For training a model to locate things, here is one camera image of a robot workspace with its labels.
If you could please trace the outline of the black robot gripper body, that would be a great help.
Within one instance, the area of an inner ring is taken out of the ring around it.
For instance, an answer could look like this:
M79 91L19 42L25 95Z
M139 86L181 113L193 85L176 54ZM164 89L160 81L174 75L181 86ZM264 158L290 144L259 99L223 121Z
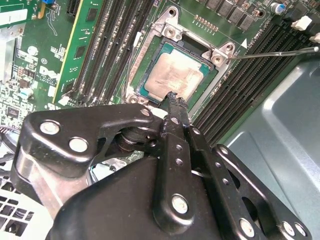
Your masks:
M203 179L192 176L195 219L184 233L170 235L156 223L152 203L158 159L137 160L71 197L59 210L52 240L232 240L217 222Z

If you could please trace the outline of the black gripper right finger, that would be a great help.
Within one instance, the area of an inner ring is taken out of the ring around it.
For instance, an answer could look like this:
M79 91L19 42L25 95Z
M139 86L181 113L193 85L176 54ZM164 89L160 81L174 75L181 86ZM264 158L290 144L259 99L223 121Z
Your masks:
M225 145L210 147L178 98L191 165L202 173L223 240L310 240L306 225Z

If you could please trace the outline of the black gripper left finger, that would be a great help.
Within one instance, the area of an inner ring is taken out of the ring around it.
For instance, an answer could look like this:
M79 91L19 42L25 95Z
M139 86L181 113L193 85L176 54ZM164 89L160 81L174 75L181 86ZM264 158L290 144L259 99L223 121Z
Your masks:
M17 190L52 217L88 185L89 168L142 151L155 158L152 215L167 233L194 222L187 104L170 92L164 118L139 103L38 111L23 121L16 147Z

